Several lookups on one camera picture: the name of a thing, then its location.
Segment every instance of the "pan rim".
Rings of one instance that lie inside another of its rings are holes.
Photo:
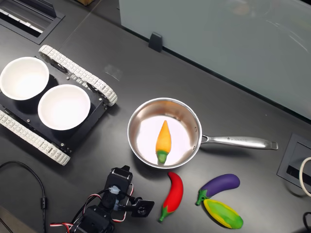
[[[197,141],[197,144],[195,146],[195,149],[193,150],[192,154],[189,156],[189,158],[187,158],[185,161],[181,162],[181,163],[178,163],[178,164],[175,164],[175,165],[170,165],[170,166],[159,166],[159,165],[156,165],[156,164],[152,164],[150,163],[149,161],[145,160],[144,158],[142,158],[142,156],[140,154],[137,154],[132,146],[132,143],[130,141],[130,125],[131,125],[131,122],[133,121],[133,118],[134,116],[137,115],[137,113],[140,112],[140,110],[147,104],[149,103],[152,103],[152,102],[156,102],[156,101],[171,101],[171,102],[174,102],[174,103],[178,103],[180,105],[182,105],[183,107],[185,107],[192,115],[193,117],[196,119],[197,123],[198,123],[198,130],[199,130],[199,139]],[[182,166],[184,164],[186,164],[187,162],[189,162],[198,152],[199,148],[200,148],[200,145],[201,145],[201,141],[202,141],[202,127],[201,127],[201,123],[200,123],[200,120],[198,118],[198,116],[195,114],[195,112],[188,106],[186,105],[184,102],[181,102],[179,100],[176,100],[176,99],[173,99],[173,98],[166,98],[166,97],[161,97],[161,98],[156,98],[156,99],[152,99],[152,100],[149,100],[147,102],[144,102],[143,104],[141,104],[134,112],[133,114],[131,115],[131,118],[128,122],[128,125],[127,125],[127,140],[128,140],[128,143],[130,144],[130,147],[131,147],[131,150],[132,152],[136,155],[136,157],[138,157],[142,162],[144,162],[145,164],[149,165],[149,166],[152,166],[152,167],[155,167],[155,168],[159,168],[159,169],[173,169],[173,168],[176,168],[176,167],[179,167],[179,166]]]

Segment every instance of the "purple eggplant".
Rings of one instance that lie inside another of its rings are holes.
[[[234,189],[240,186],[240,179],[233,174],[218,176],[207,182],[199,190],[199,198],[196,205],[200,205],[205,199],[209,199],[217,193],[225,190]]]

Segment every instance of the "stainless steel pan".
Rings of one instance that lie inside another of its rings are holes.
[[[165,164],[161,164],[156,156],[156,141],[165,120],[171,133],[172,149]],[[183,102],[170,98],[150,100],[135,110],[128,123],[127,136],[134,154],[141,161],[162,169],[185,164],[204,143],[252,149],[278,148],[276,142],[256,137],[202,135],[201,124],[194,111]]]

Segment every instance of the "robotic arm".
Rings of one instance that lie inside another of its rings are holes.
[[[112,233],[114,224],[111,218],[113,211],[132,212],[132,217],[147,217],[151,212],[154,201],[134,198],[127,194],[133,174],[129,166],[111,169],[105,184],[102,201],[86,209],[70,229],[70,233]],[[128,197],[132,205],[121,205],[120,202]]]

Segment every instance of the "toy red chili pepper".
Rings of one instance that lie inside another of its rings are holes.
[[[169,172],[168,175],[172,181],[172,185],[170,193],[166,197],[162,206],[162,214],[159,219],[160,222],[179,207],[184,193],[184,186],[181,178],[174,172]]]

